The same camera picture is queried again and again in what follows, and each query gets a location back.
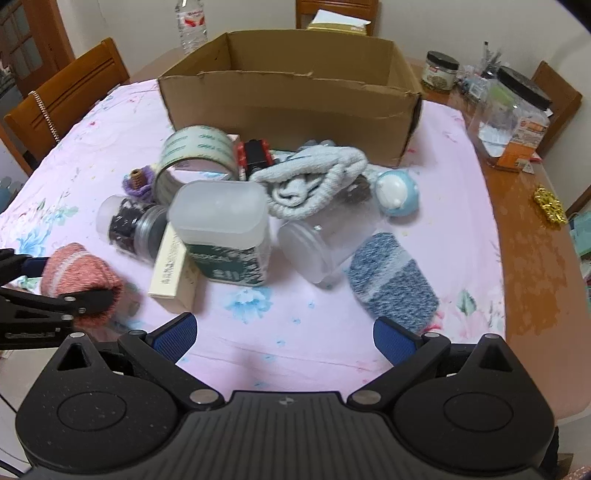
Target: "blue and white ball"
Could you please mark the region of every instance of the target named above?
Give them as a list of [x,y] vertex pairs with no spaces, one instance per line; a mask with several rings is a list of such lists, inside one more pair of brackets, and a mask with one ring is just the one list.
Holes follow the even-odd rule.
[[374,196],[388,216],[402,217],[418,209],[418,186],[405,170],[388,170],[375,182]]

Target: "screw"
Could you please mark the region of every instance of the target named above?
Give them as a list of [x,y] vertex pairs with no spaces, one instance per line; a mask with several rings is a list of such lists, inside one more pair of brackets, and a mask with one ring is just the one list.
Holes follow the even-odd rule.
[[201,388],[199,390],[191,392],[191,394],[189,395],[189,400],[198,405],[206,405],[209,403],[213,403],[218,398],[219,394],[216,391],[211,390],[210,388]]
[[382,395],[374,390],[357,390],[351,399],[359,405],[375,405],[382,399]]

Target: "floral tablecloth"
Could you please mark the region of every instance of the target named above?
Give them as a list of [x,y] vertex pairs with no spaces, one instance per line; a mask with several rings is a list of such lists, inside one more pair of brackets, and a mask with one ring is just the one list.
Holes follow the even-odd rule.
[[[119,87],[72,128],[0,215],[0,246],[49,256],[79,242],[110,263],[139,299],[113,327],[161,326],[173,315],[145,295],[150,266],[102,242],[95,216],[105,198],[122,194],[124,174],[158,161],[172,132],[156,81]],[[403,166],[419,185],[420,211],[381,229],[396,235],[440,299],[429,329],[455,342],[476,342],[486,332],[504,335],[496,223],[461,114],[425,102]],[[226,398],[238,389],[347,396],[389,368],[373,345],[373,321],[343,271],[319,288],[275,249],[269,276],[259,288],[202,279],[193,310],[199,335],[182,368]],[[18,284],[38,292],[37,279]]]

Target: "jar with black lid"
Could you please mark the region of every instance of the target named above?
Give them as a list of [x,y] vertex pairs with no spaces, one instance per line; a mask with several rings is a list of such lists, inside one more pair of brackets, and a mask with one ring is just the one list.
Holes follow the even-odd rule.
[[423,84],[434,90],[448,92],[453,88],[459,67],[460,63],[455,58],[430,50],[423,69]]
[[481,156],[493,167],[520,171],[548,129],[550,98],[532,80],[501,67],[468,128]]

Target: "cardboard box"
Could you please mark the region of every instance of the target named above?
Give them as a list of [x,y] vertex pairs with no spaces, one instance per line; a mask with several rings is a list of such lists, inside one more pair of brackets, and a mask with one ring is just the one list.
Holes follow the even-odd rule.
[[393,42],[316,30],[221,35],[168,70],[160,89],[175,129],[211,125],[282,150],[330,138],[386,166],[400,162],[422,94]]

